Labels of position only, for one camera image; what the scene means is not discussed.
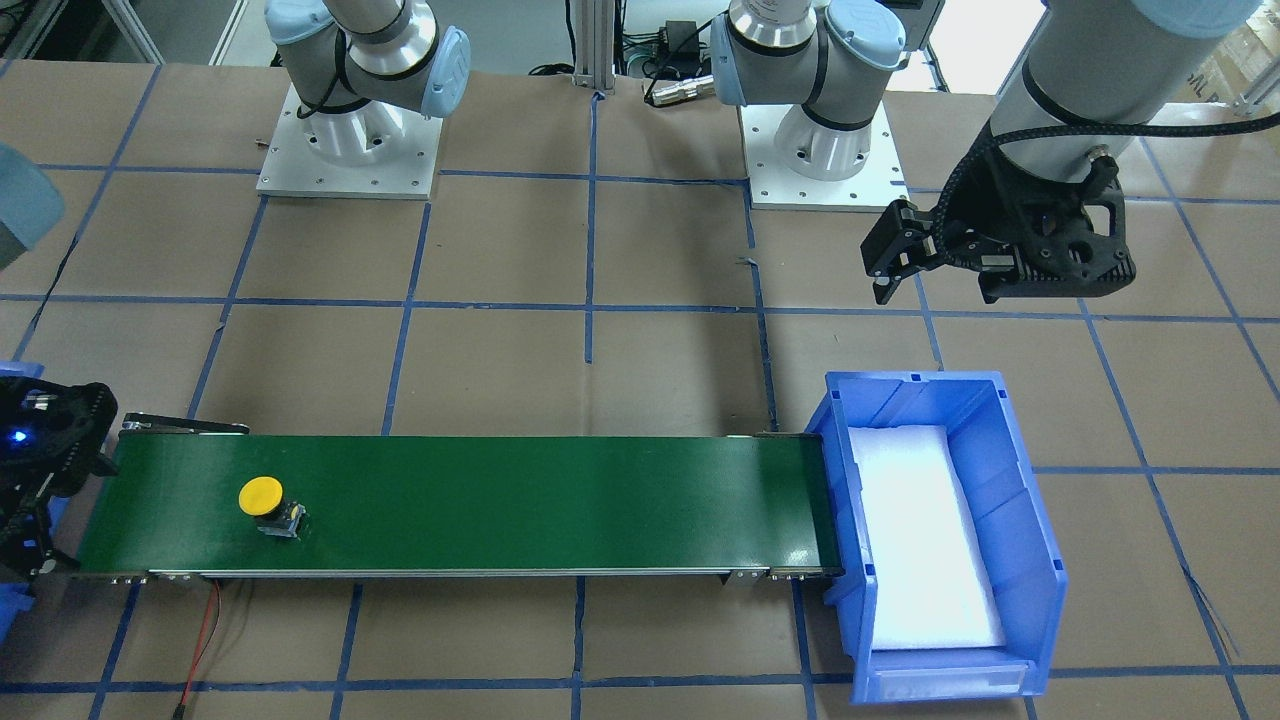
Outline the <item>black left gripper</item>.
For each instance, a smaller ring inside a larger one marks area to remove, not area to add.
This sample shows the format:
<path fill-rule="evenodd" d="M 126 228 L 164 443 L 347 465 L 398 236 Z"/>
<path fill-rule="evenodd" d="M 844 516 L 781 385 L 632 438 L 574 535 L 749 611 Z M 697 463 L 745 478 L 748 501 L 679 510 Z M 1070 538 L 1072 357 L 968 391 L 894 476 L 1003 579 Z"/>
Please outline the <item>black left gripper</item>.
<path fill-rule="evenodd" d="M 1110 149 L 1087 149 L 1083 179 L 1023 170 L 1004 151 L 960 163 L 947 202 L 932 211 L 895 199 L 861 242 L 874 301 L 947 263 L 978 273 L 983 300 L 1094 299 L 1128 287 L 1137 265 L 1126 246 L 1123 188 Z"/>

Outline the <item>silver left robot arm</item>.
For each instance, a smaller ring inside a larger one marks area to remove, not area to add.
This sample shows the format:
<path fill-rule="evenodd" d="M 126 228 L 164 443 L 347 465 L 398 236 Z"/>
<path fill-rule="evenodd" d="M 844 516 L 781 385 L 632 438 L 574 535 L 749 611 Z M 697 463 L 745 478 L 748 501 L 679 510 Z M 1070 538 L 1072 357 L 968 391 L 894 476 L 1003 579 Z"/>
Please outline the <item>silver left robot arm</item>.
<path fill-rule="evenodd" d="M 1093 299 L 1137 277 L 1117 156 L 1135 137 L 1271 129 L 1277 117 L 1157 126 L 1155 115 L 1254 1 L 1051 1 L 989 119 L 922 210 L 891 201 L 861 242 L 879 305 L 906 278 L 974 272 L 983 300 Z M 785 164 L 814 179 L 858 172 L 858 155 L 908 32 L 878 1 L 732 1 L 710 22 L 716 94 L 783 105 Z"/>

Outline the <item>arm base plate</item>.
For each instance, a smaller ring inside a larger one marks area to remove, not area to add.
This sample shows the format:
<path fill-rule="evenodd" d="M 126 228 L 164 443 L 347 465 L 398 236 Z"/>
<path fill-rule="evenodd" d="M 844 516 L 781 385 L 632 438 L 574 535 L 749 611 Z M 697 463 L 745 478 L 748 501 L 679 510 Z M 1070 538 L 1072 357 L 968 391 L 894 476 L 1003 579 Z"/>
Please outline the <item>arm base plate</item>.
<path fill-rule="evenodd" d="M 259 193 L 298 199 L 426 201 L 444 120 L 384 102 L 346 114 L 303 109 L 288 88 L 256 184 Z"/>
<path fill-rule="evenodd" d="M 818 126 L 799 105 L 739 109 L 751 202 L 765 210 L 881 213 L 908 199 L 884 106 L 868 126 Z"/>

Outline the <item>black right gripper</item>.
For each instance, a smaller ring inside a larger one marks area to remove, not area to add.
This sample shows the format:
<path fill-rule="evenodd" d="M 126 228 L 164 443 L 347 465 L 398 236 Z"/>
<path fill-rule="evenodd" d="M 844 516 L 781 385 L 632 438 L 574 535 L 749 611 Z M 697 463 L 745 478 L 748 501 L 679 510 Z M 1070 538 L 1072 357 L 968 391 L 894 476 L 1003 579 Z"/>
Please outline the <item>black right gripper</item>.
<path fill-rule="evenodd" d="M 56 497 L 18 512 L 19 497 L 3 496 L 1 579 L 35 579 L 79 571 L 81 564 L 52 543 L 68 498 L 88 477 L 114 477 L 102 452 L 118 411 L 104 383 L 59 386 L 38 378 L 1 379 L 1 480 L 4 489 L 40 488 Z"/>

